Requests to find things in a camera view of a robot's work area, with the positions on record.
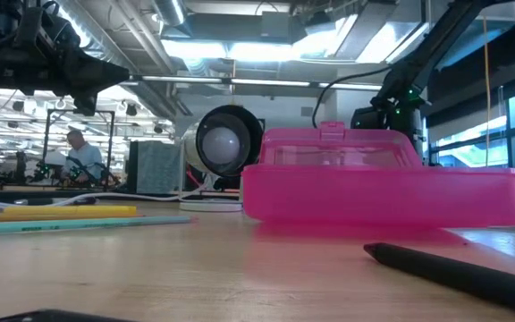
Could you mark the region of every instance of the lamp shade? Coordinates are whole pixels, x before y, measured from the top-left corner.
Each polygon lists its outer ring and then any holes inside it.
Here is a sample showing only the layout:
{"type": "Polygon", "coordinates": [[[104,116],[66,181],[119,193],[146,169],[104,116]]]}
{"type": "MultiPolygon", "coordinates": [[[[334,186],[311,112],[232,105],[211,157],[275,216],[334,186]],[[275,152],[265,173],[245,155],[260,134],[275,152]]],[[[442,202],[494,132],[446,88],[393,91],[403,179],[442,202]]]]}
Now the lamp shade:
{"type": "Polygon", "coordinates": [[[222,177],[241,174],[256,163],[264,130],[241,106],[220,106],[192,124],[182,136],[186,161],[198,170],[222,177]]]}

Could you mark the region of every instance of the desk surface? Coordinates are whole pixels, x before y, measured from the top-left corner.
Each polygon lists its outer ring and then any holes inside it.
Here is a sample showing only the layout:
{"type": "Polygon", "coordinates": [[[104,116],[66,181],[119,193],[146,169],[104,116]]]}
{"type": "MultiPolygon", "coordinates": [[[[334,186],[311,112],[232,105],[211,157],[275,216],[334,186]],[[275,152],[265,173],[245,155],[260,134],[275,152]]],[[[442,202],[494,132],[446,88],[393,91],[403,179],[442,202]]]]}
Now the desk surface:
{"type": "MultiPolygon", "coordinates": [[[[148,215],[191,215],[140,204],[148,215]]],[[[240,214],[192,225],[0,235],[0,317],[57,308],[137,321],[515,321],[515,312],[377,265],[395,242],[515,273],[515,229],[286,230],[240,214]]]]}

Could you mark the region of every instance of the white lamp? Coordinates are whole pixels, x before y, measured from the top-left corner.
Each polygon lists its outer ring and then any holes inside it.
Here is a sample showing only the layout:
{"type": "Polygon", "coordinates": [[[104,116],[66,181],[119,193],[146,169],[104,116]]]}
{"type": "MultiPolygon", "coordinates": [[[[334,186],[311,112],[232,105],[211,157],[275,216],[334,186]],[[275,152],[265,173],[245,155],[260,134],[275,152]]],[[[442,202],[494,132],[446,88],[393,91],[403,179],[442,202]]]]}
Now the white lamp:
{"type": "MultiPolygon", "coordinates": [[[[238,177],[246,165],[258,161],[264,130],[250,111],[241,106],[220,106],[188,128],[182,136],[180,194],[184,186],[184,161],[207,174],[238,177]]],[[[241,203],[181,198],[181,209],[240,211],[241,203]]]]}

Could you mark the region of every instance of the teal pencil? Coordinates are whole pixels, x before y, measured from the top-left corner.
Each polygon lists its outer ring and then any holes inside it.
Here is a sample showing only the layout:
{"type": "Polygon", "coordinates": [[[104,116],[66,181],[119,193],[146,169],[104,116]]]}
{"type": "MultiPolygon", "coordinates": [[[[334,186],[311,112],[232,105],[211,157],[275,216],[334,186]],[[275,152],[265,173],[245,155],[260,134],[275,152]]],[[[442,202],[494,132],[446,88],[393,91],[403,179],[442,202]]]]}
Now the teal pencil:
{"type": "Polygon", "coordinates": [[[186,224],[189,216],[145,216],[75,220],[39,220],[0,223],[0,233],[26,233],[62,229],[114,228],[138,225],[186,224]]]}

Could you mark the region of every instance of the black pen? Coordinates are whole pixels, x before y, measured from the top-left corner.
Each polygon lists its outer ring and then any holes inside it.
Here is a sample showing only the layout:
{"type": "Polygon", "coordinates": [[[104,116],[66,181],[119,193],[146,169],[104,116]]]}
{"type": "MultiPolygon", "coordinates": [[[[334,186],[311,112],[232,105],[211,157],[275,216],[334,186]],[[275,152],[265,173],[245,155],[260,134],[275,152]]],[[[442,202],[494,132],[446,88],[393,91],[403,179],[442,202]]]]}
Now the black pen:
{"type": "Polygon", "coordinates": [[[365,245],[379,263],[515,309],[515,275],[386,243],[365,245]]]}

